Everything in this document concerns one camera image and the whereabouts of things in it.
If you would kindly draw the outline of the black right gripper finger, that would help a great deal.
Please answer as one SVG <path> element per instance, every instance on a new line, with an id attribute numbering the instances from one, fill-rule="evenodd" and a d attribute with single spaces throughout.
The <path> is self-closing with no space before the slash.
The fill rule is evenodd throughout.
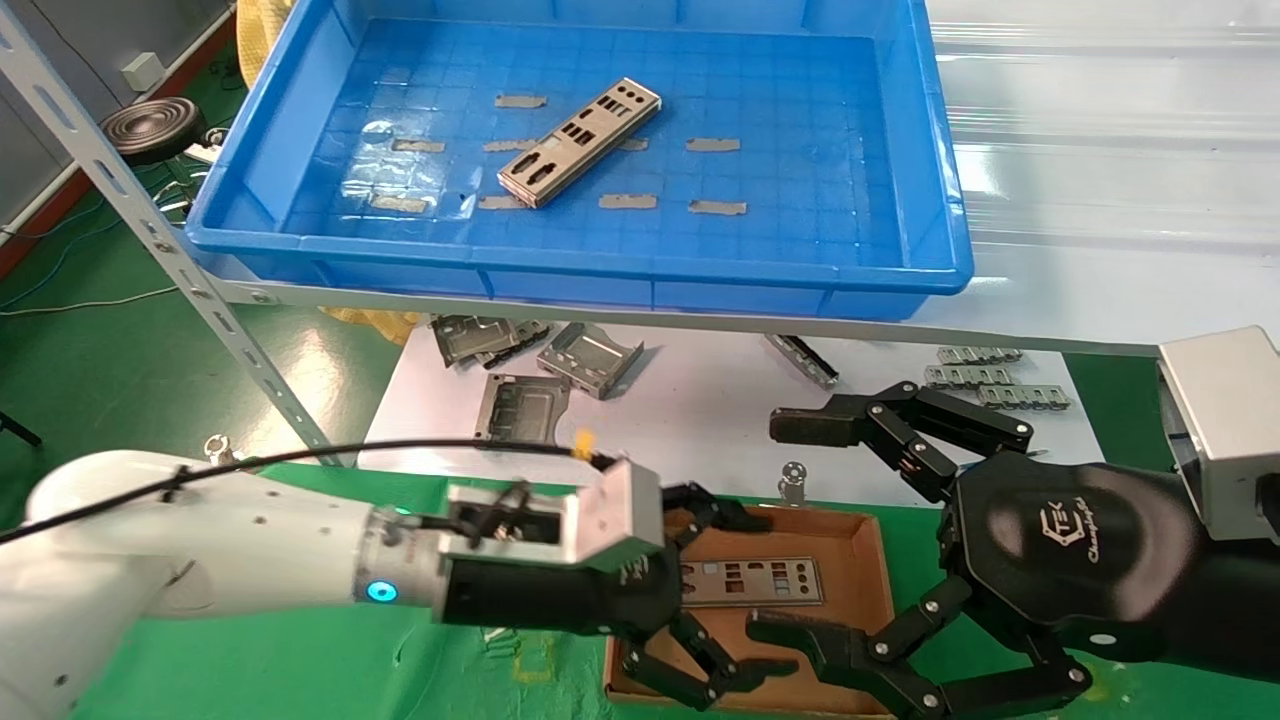
<path id="1" fill-rule="evenodd" d="M 771 438 L 782 445 L 867 446 L 931 503 L 950 501 L 957 465 L 928 438 L 982 459 L 1025 454 L 1033 428 L 1025 421 L 911 382 L 876 395 L 833 395 L 823 407 L 777 407 Z"/>

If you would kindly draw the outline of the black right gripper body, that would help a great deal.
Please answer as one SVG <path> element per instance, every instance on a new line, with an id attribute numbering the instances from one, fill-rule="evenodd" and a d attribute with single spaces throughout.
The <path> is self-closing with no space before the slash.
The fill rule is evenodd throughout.
<path id="1" fill-rule="evenodd" d="M 1002 452 L 954 482 L 940 541 L 1009 650 L 1277 680 L 1277 546 L 1211 538 L 1176 477 Z"/>

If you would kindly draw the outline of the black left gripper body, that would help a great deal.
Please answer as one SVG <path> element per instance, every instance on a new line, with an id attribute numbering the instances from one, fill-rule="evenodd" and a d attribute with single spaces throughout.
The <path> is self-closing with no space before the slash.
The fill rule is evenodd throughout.
<path id="1" fill-rule="evenodd" d="M 648 641 L 682 614 L 680 555 L 716 511 L 716 496 L 698 484 L 666 488 L 662 498 L 666 511 L 689 510 L 691 527 L 616 570 L 454 560 L 436 623 Z"/>

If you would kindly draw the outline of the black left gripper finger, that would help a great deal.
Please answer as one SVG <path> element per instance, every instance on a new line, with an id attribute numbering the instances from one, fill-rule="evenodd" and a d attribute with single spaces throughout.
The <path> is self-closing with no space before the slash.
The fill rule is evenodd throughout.
<path id="1" fill-rule="evenodd" d="M 769 518 L 751 514 L 739 501 L 713 495 L 699 484 L 690 486 L 690 512 L 691 539 L 708 529 L 742 534 L 765 534 L 773 529 Z"/>
<path id="2" fill-rule="evenodd" d="M 698 711 L 705 711 L 727 694 L 748 693 L 774 676 L 790 676 L 799 664 L 790 659 L 735 659 L 689 611 L 677 612 L 666 630 L 707 675 L 698 679 L 645 651 L 646 635 L 622 637 L 622 669 L 630 679 L 650 691 Z"/>
<path id="3" fill-rule="evenodd" d="M 750 612 L 746 634 L 804 653 L 819 683 L 865 692 L 897 719 L 1016 717 L 1062 708 L 1088 692 L 1088 669 L 1047 632 L 1014 633 L 1027 667 L 943 684 L 918 673 L 910 657 L 980 598 L 970 582 L 948 575 L 876 634 L 767 610 Z"/>

